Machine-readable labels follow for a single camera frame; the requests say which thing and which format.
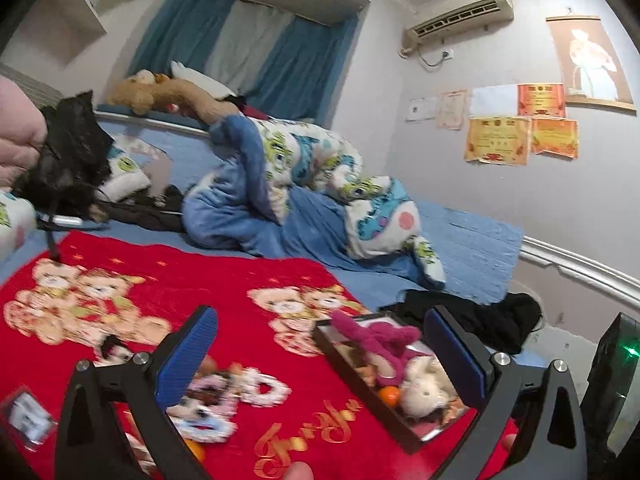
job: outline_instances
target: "blue curtain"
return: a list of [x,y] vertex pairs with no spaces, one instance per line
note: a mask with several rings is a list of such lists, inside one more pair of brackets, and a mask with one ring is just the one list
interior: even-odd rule
[[358,17],[327,27],[299,16],[273,47],[248,103],[281,119],[324,124]]
[[129,67],[170,75],[169,63],[198,72],[216,44],[235,0],[166,0],[148,26]]

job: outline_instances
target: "finger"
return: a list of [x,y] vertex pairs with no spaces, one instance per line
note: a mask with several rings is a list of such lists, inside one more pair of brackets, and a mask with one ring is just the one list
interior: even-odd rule
[[304,462],[294,462],[284,473],[282,480],[314,480],[314,474],[308,464]]

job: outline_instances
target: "pillow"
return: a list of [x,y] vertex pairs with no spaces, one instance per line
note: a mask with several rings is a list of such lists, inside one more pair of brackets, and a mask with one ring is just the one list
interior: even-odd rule
[[199,86],[205,92],[210,94],[214,99],[222,99],[229,94],[236,95],[222,83],[210,78],[209,76],[201,74],[193,68],[185,67],[182,63],[172,61],[171,73],[176,79],[186,79],[187,81],[191,81],[194,85]]
[[31,202],[0,192],[0,262],[24,243],[36,229],[36,211]]
[[149,177],[143,173],[139,165],[115,144],[111,147],[108,158],[111,177],[95,192],[95,197],[98,200],[106,198],[110,202],[119,202],[129,195],[151,186]]

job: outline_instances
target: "poster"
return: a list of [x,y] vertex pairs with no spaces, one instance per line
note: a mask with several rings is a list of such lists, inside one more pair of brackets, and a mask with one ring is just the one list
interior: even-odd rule
[[465,160],[525,166],[529,153],[531,119],[493,117],[471,119]]
[[440,105],[438,106],[439,128],[449,130],[459,130],[465,121],[466,90],[455,92],[445,92],[440,95]]
[[517,115],[566,117],[564,88],[548,83],[518,85]]
[[517,85],[484,86],[471,91],[470,117],[505,117],[517,114]]
[[435,119],[437,108],[437,97],[412,99],[409,101],[409,109],[407,110],[405,121],[417,122]]
[[555,153],[578,158],[578,123],[562,119],[534,118],[531,125],[531,153]]
[[568,104],[636,110],[620,60],[597,16],[556,16],[546,22]]

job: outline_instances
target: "red blanket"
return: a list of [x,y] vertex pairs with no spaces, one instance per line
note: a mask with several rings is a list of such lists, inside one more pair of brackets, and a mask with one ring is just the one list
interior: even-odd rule
[[[219,317],[209,351],[218,364],[258,368],[292,389],[274,408],[239,405],[236,433],[206,445],[204,465],[216,480],[280,478],[296,461],[307,462],[317,480],[424,480],[474,416],[468,412],[420,452],[402,452],[308,338],[314,312],[338,302],[350,314],[364,311],[318,263],[202,256],[80,233],[65,238],[60,252],[65,266],[43,254],[0,292],[0,399],[24,384],[57,418],[75,362],[94,358],[90,345],[104,331],[149,349],[194,307],[209,304]],[[53,477],[54,441],[24,452],[44,480]],[[505,458],[498,446],[481,477]]]

